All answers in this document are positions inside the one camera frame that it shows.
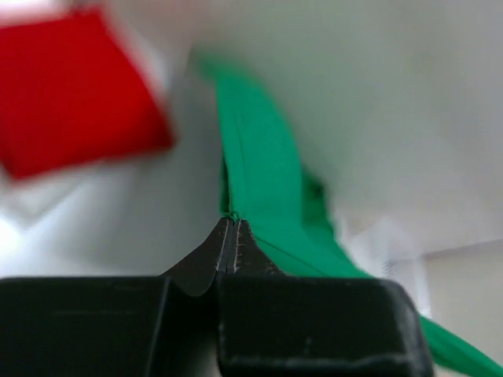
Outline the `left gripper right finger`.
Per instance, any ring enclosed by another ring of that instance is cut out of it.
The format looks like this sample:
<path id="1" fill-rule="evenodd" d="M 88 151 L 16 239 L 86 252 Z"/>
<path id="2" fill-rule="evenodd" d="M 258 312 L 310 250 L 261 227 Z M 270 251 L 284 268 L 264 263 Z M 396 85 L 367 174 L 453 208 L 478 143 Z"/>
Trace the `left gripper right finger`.
<path id="1" fill-rule="evenodd" d="M 233 227 L 229 252 L 229 275 L 283 275 L 283 271 L 259 247 L 251 226 L 245 220 L 238 220 Z"/>

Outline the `white t shirt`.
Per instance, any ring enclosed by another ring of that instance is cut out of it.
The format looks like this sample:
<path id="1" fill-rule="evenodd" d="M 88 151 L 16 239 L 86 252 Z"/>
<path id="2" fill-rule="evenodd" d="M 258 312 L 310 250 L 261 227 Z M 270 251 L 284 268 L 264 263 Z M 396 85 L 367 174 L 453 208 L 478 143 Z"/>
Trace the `white t shirt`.
<path id="1" fill-rule="evenodd" d="M 167 47 L 160 35 L 171 27 L 163 1 L 29 1 L 1 4 L 1 30 L 4 27 L 29 24 L 62 17 L 74 10 L 100 8 L 105 20 L 126 55 L 139 70 L 149 92 L 163 114 L 173 71 L 166 57 Z M 1 164 L 1 216 L 18 226 L 28 225 L 42 217 L 104 161 L 62 168 L 33 178 L 15 180 Z"/>

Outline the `red t shirt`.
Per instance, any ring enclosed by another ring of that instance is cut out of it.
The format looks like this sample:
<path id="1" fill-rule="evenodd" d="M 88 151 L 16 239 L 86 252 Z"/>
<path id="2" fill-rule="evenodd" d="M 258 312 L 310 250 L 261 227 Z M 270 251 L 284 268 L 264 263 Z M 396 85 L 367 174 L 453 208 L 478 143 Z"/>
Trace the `red t shirt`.
<path id="1" fill-rule="evenodd" d="M 10 178 L 176 141 L 100 8 L 1 30 L 1 164 Z"/>

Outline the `green t shirt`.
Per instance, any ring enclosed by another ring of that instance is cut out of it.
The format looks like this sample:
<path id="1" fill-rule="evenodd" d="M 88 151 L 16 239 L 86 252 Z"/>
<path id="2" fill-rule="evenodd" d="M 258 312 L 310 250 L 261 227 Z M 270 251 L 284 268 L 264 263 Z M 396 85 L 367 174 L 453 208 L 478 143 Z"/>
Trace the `green t shirt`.
<path id="1" fill-rule="evenodd" d="M 432 376 L 501 366 L 419 314 L 405 289 L 360 270 L 336 242 L 321 182 L 303 168 L 288 122 L 262 83 L 208 52 L 193 66 L 215 88 L 221 212 L 245 220 L 282 276 L 217 280 L 224 376 Z"/>

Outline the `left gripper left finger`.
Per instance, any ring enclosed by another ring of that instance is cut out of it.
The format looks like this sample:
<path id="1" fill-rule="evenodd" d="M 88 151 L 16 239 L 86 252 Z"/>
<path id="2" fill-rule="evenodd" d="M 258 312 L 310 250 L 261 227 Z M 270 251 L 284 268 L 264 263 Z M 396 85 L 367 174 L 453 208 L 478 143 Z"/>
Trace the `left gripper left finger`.
<path id="1" fill-rule="evenodd" d="M 217 273 L 229 219 L 221 218 L 205 241 L 165 272 L 175 286 L 188 296 L 201 296 L 211 286 Z"/>

